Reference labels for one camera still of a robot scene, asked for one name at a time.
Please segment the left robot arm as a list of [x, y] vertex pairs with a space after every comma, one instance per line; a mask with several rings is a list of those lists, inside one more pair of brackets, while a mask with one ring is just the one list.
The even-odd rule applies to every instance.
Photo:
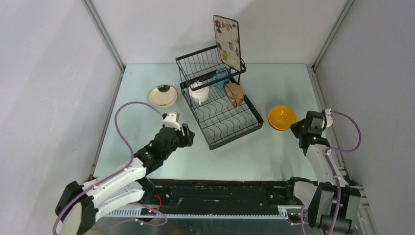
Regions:
[[194, 137], [187, 124], [164, 124], [154, 139], [133, 153], [120, 169], [82, 184], [69, 183], [55, 208], [53, 234], [83, 235], [113, 210], [127, 204], [145, 207], [155, 189], [147, 176], [177, 148], [191, 147]]

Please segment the round cream plate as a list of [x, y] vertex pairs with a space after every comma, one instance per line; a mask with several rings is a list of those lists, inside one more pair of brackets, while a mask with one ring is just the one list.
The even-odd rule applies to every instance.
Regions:
[[165, 108], [171, 106], [178, 98], [177, 90], [170, 85], [155, 87], [149, 94], [150, 102], [157, 107]]

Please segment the yellow plastic bowl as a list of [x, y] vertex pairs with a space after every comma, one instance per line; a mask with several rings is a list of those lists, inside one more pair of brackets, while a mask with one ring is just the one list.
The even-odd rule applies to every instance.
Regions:
[[297, 122], [295, 112], [287, 106], [275, 106], [268, 112], [268, 123], [278, 131], [289, 130], [291, 125]]

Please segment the tan bowl with dark rim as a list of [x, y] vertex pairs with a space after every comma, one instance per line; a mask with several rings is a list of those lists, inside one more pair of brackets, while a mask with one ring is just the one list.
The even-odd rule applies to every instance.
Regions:
[[233, 107], [240, 106], [244, 101], [245, 92], [239, 84], [227, 83], [224, 85], [224, 90]]

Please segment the blue floral mug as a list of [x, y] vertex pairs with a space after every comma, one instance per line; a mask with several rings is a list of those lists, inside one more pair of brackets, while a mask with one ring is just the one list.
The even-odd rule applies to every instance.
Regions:
[[228, 76], [228, 71], [226, 68], [219, 68], [216, 71], [216, 74], [211, 78], [212, 82], [215, 82], [214, 84], [211, 84], [211, 86], [217, 88], [217, 89], [223, 89], [224, 86], [229, 83], [229, 79], [223, 79], [223, 77]]

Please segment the white two-handled soup cup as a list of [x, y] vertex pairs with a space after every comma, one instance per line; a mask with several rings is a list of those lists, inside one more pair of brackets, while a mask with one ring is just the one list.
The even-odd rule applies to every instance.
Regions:
[[192, 83], [188, 88], [190, 98], [192, 99], [192, 101], [199, 105], [205, 102], [209, 96], [209, 87], [203, 87], [196, 90], [197, 87], [200, 87], [202, 85], [204, 85], [204, 82], [197, 81]]

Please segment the square floral ceramic plate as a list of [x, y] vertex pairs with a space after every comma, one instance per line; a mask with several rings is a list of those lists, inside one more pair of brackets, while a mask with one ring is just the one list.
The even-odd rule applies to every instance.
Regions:
[[238, 21], [213, 15], [213, 23], [219, 59], [234, 70], [241, 72], [242, 59]]

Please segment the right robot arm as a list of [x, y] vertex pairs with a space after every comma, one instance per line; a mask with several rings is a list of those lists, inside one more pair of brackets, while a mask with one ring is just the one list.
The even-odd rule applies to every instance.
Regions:
[[358, 189], [352, 188], [340, 174], [332, 147], [322, 134], [333, 124], [331, 109], [321, 112], [308, 111], [305, 118], [291, 125], [290, 130], [299, 140], [299, 148], [310, 162], [316, 175], [316, 183], [292, 177], [288, 183], [289, 195], [296, 197], [307, 209], [308, 225], [323, 234], [352, 234], [361, 201]]

